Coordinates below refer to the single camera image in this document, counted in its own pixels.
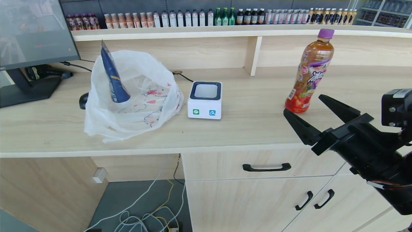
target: gray floor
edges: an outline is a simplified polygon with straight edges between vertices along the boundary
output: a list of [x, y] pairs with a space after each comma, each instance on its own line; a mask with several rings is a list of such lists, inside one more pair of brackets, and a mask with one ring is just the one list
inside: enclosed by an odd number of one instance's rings
[[[174, 214], [179, 211], [182, 203], [182, 190], [183, 185], [179, 184], [175, 180], [171, 180], [174, 184], [170, 200], [166, 204]], [[94, 216], [90, 222], [90, 226], [97, 223], [100, 219], [112, 216], [129, 205], [131, 205], [141, 194], [143, 194], [152, 181], [132, 181], [132, 182], [111, 182], [107, 186], [102, 199], [94, 213]], [[129, 209], [130, 215], [143, 217], [145, 213], [151, 213], [157, 207], [162, 205], [169, 194], [171, 184], [167, 180], [158, 180], [154, 183], [151, 190], [142, 197], [133, 207]], [[177, 219], [183, 223], [183, 232], [192, 232], [189, 207], [187, 205], [186, 193], [184, 193], [183, 208], [178, 215]], [[170, 212], [166, 209], [162, 209], [156, 216], [164, 217], [167, 221], [172, 218]], [[148, 218], [144, 221], [149, 232], [160, 232], [160, 224], [153, 218]], [[119, 216], [111, 219], [107, 219], [93, 229], [102, 229], [102, 232], [113, 232], [119, 225]], [[131, 227], [125, 227], [120, 232], [128, 232]], [[140, 226], [136, 226], [132, 232], [139, 232]]]

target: blue package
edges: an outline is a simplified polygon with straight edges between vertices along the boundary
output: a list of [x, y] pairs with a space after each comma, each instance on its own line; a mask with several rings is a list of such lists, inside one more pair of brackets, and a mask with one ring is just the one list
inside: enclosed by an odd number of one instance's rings
[[110, 54], [109, 49], [107, 49], [106, 44], [103, 42], [103, 40], [101, 56], [104, 69], [106, 70], [107, 78], [109, 78], [110, 95], [112, 97], [112, 101], [116, 103], [122, 103], [129, 100], [130, 94], [123, 86], [113, 57]]

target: plastic bag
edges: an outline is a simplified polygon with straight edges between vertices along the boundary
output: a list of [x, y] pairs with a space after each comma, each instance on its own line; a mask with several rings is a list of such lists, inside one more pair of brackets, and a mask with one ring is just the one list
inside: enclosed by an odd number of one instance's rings
[[111, 53], [123, 85], [131, 95], [127, 106], [114, 103], [99, 56], [91, 73], [84, 132], [103, 135], [103, 142], [125, 140], [161, 127], [183, 104], [183, 94], [173, 74], [145, 52]]

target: black handle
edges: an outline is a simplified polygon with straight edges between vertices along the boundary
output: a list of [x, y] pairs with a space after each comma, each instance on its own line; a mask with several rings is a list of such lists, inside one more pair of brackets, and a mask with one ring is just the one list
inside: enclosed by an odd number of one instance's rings
[[280, 172], [280, 171], [286, 171], [291, 169], [292, 166], [290, 166], [290, 163], [283, 163], [281, 168], [277, 169], [254, 169], [250, 164], [244, 164], [243, 165], [243, 170], [247, 172]]
[[315, 209], [320, 209], [320, 208], [324, 207], [324, 205], [326, 205], [326, 203], [328, 203], [332, 199], [332, 197], [335, 195], [335, 192], [332, 189], [328, 190], [328, 193], [329, 193], [329, 197], [325, 201], [325, 203], [323, 203], [321, 206], [316, 204]]
[[309, 201], [312, 200], [312, 198], [313, 198], [313, 193], [312, 193], [312, 191], [309, 191], [307, 194], [308, 194], [308, 199], [307, 199], [306, 202], [303, 204], [303, 206], [302, 206], [302, 207], [299, 207], [299, 205], [295, 206], [295, 209], [296, 209], [297, 211], [302, 210], [303, 207], [305, 207], [305, 205], [307, 205], [307, 204], [309, 203]]

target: purple bottle cap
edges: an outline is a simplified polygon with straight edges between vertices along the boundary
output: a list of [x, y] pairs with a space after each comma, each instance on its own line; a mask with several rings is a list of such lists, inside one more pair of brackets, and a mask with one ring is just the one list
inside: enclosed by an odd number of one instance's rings
[[323, 28], [319, 31], [318, 37], [325, 38], [325, 39], [331, 39], [333, 37], [333, 33], [335, 33], [335, 30]]

